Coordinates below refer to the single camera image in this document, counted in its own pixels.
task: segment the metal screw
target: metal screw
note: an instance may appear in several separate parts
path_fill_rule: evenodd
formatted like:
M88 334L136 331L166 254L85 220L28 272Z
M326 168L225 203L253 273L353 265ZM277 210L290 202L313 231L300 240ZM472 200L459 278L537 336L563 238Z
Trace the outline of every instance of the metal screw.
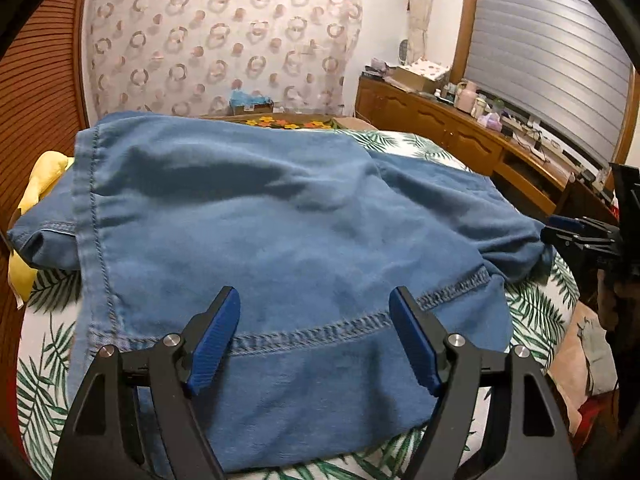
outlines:
M447 341L449 341L449 343L451 343L453 346L462 346L464 343L466 343L465 338L460 334L451 334L447 338Z
M513 352L518 357L522 357L523 359L525 357L529 357L529 355L531 354L531 352L529 352L529 349L526 346L522 345L517 345L516 348L513 349Z
M164 346L176 346L180 342L180 336L177 334L168 334L162 339Z
M106 345L100 348L98 351L98 355L100 357L111 357L113 353L116 351L116 347L113 345Z

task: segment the gray roller blind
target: gray roller blind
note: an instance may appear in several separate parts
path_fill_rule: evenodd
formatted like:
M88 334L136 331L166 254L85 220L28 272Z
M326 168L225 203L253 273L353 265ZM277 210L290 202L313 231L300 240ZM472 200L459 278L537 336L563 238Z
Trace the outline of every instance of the gray roller blind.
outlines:
M588 0L478 0L465 77L610 160L631 63Z

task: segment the bed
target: bed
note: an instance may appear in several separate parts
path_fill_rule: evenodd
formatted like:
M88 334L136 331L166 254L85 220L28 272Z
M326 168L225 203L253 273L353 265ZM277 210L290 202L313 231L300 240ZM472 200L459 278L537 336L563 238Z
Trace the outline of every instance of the bed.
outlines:
M304 134L305 130L300 130L300 135ZM335 134L353 137L367 150L434 160L469 171L450 153L414 134L354 130L335 130ZM505 292L513 320L511 343L527 346L547 370L566 333L578 298L571 272L556 255L546 284L527 278L508 285ZM17 365L18 423L31 465L43 478L50 478L57 442L72 402L66 392L66 380L74 323L81 303L79 272L47 269L37 273L25 306ZM482 388L463 462L482 443L489 400L489 389ZM423 431L424 428L414 428L380 446L351 454L319 458L287 468L241 472L235 476L247 480L269 477L280 480L387 480L402 475Z

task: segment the person's hand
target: person's hand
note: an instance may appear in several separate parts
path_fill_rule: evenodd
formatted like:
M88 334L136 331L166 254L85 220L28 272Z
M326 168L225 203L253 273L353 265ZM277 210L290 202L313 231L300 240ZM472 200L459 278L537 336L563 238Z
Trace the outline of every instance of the person's hand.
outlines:
M613 288L605 284L605 271L598 270L598 320L604 330L615 330L620 322L621 304L627 310L623 316L624 332L628 335L625 346L640 339L640 282L616 282Z

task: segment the white curtain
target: white curtain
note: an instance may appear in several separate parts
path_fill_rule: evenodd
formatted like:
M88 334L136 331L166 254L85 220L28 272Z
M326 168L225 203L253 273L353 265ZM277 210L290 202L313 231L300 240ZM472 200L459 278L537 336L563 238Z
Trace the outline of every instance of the white curtain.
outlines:
M409 48L407 63L424 56L427 46L427 27L433 0L409 0Z

